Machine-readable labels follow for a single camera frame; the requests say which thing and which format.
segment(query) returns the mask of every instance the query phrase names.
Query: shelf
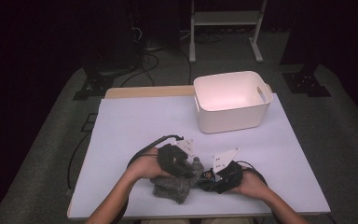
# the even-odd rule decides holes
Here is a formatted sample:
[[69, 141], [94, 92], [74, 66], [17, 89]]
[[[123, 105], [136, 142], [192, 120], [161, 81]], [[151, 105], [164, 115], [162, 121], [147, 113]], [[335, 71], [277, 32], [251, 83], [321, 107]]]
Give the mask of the shelf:
[[195, 12], [194, 25], [256, 25], [259, 11]]

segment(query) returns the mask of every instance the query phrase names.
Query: white plastic bin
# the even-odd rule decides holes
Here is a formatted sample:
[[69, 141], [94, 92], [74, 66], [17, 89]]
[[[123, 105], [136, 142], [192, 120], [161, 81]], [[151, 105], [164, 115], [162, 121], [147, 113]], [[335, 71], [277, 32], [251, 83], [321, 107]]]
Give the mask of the white plastic bin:
[[235, 72], [194, 80], [200, 129], [222, 133], [258, 126], [272, 94], [255, 72]]

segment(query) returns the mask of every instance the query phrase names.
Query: person's left hand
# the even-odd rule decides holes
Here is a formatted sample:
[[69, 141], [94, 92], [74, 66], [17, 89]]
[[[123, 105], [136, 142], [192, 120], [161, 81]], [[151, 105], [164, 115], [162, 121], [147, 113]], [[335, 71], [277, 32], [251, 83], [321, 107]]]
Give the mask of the person's left hand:
[[133, 175], [134, 178], [155, 178], [157, 176], [174, 177], [163, 171], [157, 161], [158, 149], [152, 147], [144, 153], [144, 156], [136, 159], [126, 170], [126, 173]]

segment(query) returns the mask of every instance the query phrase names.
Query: white tabletop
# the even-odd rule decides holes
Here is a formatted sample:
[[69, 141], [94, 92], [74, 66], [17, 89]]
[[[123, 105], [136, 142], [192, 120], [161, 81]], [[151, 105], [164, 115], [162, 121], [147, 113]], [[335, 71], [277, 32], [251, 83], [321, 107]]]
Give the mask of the white tabletop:
[[[234, 161], [250, 162], [289, 205], [301, 214], [330, 212], [276, 94], [260, 126], [205, 134], [197, 123], [194, 96], [104, 99], [92, 133], [69, 218], [88, 217], [116, 184], [131, 157], [163, 135], [194, 139], [205, 170], [212, 155], [239, 147]], [[160, 146], [171, 143], [167, 140]], [[137, 182], [124, 217], [226, 217], [270, 214], [262, 202], [237, 194], [192, 189], [183, 204], [152, 194], [149, 180]]]

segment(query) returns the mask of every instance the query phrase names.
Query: dark background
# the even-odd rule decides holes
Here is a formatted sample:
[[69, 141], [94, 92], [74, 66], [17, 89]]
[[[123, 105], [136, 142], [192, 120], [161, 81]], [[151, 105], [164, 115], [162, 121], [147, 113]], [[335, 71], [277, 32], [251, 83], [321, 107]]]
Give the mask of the dark background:
[[[161, 2], [149, 1], [150, 8], [156, 10]], [[68, 7], [72, 3], [0, 1], [0, 202], [63, 86], [81, 67], [79, 53], [84, 39]], [[180, 17], [176, 24], [182, 30], [188, 29], [189, 1], [173, 3], [179, 8], [172, 12]], [[197, 7], [253, 9], [258, 4], [199, 0]], [[152, 14], [144, 8], [137, 22], [147, 23], [155, 32], [164, 30], [159, 21], [172, 15], [164, 13], [164, 8]], [[146, 34], [155, 35], [153, 29]], [[358, 105], [358, 0], [269, 1], [262, 29], [290, 29], [282, 63], [324, 64], [337, 74]]]

